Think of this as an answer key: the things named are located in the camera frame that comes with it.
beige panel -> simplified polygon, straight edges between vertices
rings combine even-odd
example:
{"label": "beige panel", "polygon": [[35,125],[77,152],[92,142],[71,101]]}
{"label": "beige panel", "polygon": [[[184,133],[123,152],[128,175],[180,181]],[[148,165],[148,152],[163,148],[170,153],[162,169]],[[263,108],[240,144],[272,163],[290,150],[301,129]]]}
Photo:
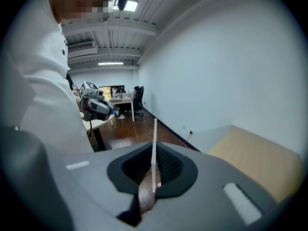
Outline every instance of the beige panel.
{"label": "beige panel", "polygon": [[208,154],[229,162],[258,182],[277,203],[295,193],[304,179],[304,165],[298,154],[236,126],[231,126]]}

black chair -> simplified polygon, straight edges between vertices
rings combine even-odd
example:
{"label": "black chair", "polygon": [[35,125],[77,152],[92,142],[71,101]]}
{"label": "black chair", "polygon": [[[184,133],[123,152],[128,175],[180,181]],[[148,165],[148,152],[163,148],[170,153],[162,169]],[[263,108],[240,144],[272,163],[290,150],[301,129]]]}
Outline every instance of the black chair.
{"label": "black chair", "polygon": [[138,112],[140,110],[143,110],[143,105],[142,105],[143,92],[144,92],[144,87],[140,87],[141,99],[140,99],[139,103],[133,103],[133,105],[134,105],[134,116],[137,115],[137,116],[143,117],[143,113]]}

ceiling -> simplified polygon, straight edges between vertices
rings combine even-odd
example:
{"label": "ceiling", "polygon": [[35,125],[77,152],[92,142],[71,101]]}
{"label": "ceiling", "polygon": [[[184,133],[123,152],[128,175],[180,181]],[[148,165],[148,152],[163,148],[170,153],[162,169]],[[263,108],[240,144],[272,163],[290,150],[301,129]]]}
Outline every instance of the ceiling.
{"label": "ceiling", "polygon": [[137,65],[147,45],[178,16],[201,0],[136,0],[136,11],[113,10],[108,20],[83,19],[62,23],[68,45],[94,41],[96,54],[68,57],[71,72],[98,68],[100,62]]}

wooden floor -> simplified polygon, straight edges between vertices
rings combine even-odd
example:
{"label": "wooden floor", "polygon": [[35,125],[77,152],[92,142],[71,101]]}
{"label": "wooden floor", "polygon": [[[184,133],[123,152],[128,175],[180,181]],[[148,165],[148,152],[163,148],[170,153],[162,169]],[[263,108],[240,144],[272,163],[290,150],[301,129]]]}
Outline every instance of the wooden floor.
{"label": "wooden floor", "polygon": [[[109,144],[112,149],[116,149],[139,142],[153,141],[154,119],[146,111],[143,111],[143,114],[143,118],[135,116],[135,122],[132,122],[131,116],[126,116],[123,120],[118,120],[115,117],[113,126],[107,124],[101,127],[100,132],[104,142]],[[91,145],[97,144],[94,135],[89,137],[89,141]],[[160,123],[157,123],[157,141],[187,147]],[[156,183],[159,182],[160,175],[158,169],[156,169]],[[152,192],[151,170],[139,186],[139,203],[141,214],[151,210],[155,204],[155,194]]]}

white table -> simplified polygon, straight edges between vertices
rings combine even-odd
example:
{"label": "white table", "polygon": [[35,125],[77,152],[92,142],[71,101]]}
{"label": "white table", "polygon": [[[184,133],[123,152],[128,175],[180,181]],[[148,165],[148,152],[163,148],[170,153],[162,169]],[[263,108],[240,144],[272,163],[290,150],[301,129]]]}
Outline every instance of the white table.
{"label": "white table", "polygon": [[[95,136],[95,139],[96,139],[97,145],[98,145],[98,150],[94,150],[94,151],[106,151],[107,150],[106,146],[105,146],[105,143],[103,141],[103,138],[101,136],[100,127],[104,126],[105,124],[107,124],[109,122],[113,126],[112,118],[114,116],[115,115],[110,115],[110,117],[109,117],[109,119],[107,121],[101,121],[101,120],[93,120],[93,121],[91,121],[91,123],[92,123],[92,131],[93,131],[93,134]],[[90,129],[91,129],[90,122],[82,120],[82,123],[85,126],[87,132],[89,132]]]}
{"label": "white table", "polygon": [[131,117],[133,122],[135,122],[135,115],[134,115],[134,104],[132,99],[123,100],[123,101],[110,101],[112,104],[121,104],[121,103],[130,103],[131,105]]}

